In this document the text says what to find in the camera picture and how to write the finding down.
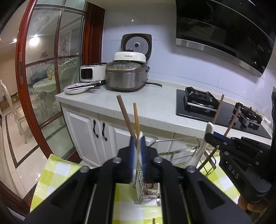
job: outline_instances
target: white countertop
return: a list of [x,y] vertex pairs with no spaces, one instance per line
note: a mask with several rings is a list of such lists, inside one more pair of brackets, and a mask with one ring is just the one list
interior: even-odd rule
[[[176,115],[176,89],[185,89],[186,86],[173,83],[166,84],[167,86],[163,85],[163,87],[146,85],[139,91],[128,93],[109,91],[105,86],[101,86],[76,95],[62,92],[56,95],[56,100],[71,106],[124,120],[116,98],[116,95],[120,94],[131,122],[134,122],[133,103],[135,102],[141,125],[202,138],[206,122]],[[214,127],[215,131],[220,134],[224,134],[227,129],[219,125],[215,125]],[[267,127],[265,129],[269,135],[272,135]],[[228,134],[228,137],[240,138],[241,136],[271,145],[270,139],[235,129],[231,129]]]

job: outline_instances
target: white cabinet door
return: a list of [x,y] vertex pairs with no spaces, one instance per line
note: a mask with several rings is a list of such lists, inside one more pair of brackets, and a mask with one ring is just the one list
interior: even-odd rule
[[102,165],[107,157],[101,138],[99,114],[67,104],[62,104],[62,109],[80,158],[94,166]]
[[[195,137],[190,137],[186,135],[181,135],[175,133],[174,138],[185,138],[183,140],[175,140],[172,141],[171,147],[169,149],[170,152],[185,149],[185,148],[191,148],[194,146],[198,145],[198,141],[196,140]],[[185,150],[181,153],[177,153],[173,156],[173,164],[179,164],[179,163],[184,163],[187,162],[190,158],[191,155],[193,154],[193,151]]]
[[[118,150],[129,145],[130,133],[126,127],[125,121],[111,118],[100,114],[101,127],[104,128],[104,135],[102,136],[107,159],[117,156]],[[146,145],[150,145],[156,139],[173,138],[174,133],[167,132],[146,126],[140,126],[141,131],[145,135]],[[171,141],[155,143],[152,147],[156,148],[158,152],[168,152]]]

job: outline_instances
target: gas stove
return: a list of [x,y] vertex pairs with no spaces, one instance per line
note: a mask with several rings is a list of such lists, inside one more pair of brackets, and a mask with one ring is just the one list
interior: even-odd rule
[[[176,90],[176,115],[178,116],[212,122],[218,105],[219,100],[210,92],[199,91],[193,87]],[[261,126],[261,116],[241,103],[232,105],[223,102],[215,124],[228,127],[239,105],[241,110],[232,128],[271,139],[268,132]]]

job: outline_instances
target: checkered tablecloth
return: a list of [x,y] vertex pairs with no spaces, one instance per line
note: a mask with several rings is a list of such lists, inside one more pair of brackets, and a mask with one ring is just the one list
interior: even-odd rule
[[[239,192],[229,178],[218,166],[208,178],[228,197],[237,203]],[[82,165],[65,161],[55,155],[50,155],[36,186],[31,210],[35,209],[55,189],[72,176]],[[113,207],[113,224],[152,224],[155,218],[157,224],[162,223],[162,210],[157,206],[135,205],[136,190],[129,184],[117,184]]]

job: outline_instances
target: range hood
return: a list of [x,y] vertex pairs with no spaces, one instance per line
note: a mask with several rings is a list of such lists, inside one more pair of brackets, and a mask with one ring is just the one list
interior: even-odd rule
[[176,0],[176,44],[230,61],[261,77],[275,32],[249,0]]

